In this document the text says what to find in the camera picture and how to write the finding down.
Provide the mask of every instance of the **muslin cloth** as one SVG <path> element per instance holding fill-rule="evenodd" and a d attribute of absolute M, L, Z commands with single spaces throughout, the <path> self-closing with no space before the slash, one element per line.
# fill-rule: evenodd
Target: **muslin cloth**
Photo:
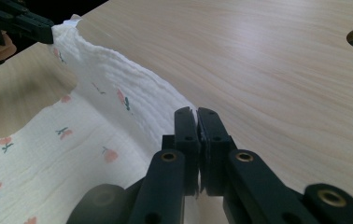
<path fill-rule="evenodd" d="M 0 223 L 64 224 L 83 195 L 142 178 L 175 110 L 189 106 L 169 83 L 112 49 L 53 27 L 49 53 L 78 78 L 76 88 L 11 136 L 0 138 Z M 197 223 L 193 198 L 185 223 Z"/>

